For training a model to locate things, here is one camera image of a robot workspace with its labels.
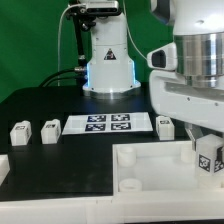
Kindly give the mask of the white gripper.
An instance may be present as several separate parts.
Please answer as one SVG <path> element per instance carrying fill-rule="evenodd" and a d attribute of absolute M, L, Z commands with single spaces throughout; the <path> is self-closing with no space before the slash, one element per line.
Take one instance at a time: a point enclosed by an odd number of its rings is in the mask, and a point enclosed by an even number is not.
<path fill-rule="evenodd" d="M 175 72 L 153 70 L 149 88 L 155 112 L 187 122 L 185 130 L 193 143 L 203 136 L 199 126 L 224 132 L 224 79 L 217 88 L 197 88 Z"/>

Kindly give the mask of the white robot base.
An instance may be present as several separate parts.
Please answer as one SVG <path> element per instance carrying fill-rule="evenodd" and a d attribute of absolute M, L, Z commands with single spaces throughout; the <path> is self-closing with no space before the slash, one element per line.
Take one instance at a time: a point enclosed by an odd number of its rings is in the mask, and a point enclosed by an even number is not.
<path fill-rule="evenodd" d="M 92 57 L 87 63 L 85 96 L 120 99 L 136 93 L 141 84 L 135 63 L 128 55 L 127 21 L 119 16 L 97 18 L 91 29 Z"/>

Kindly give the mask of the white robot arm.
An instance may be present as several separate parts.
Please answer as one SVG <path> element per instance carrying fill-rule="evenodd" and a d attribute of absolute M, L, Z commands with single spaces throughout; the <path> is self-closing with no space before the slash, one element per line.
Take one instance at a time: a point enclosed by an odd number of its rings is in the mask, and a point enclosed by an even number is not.
<path fill-rule="evenodd" d="M 151 13 L 173 27 L 173 40 L 147 55 L 151 104 L 185 123 L 224 134 L 224 0 L 150 0 Z"/>

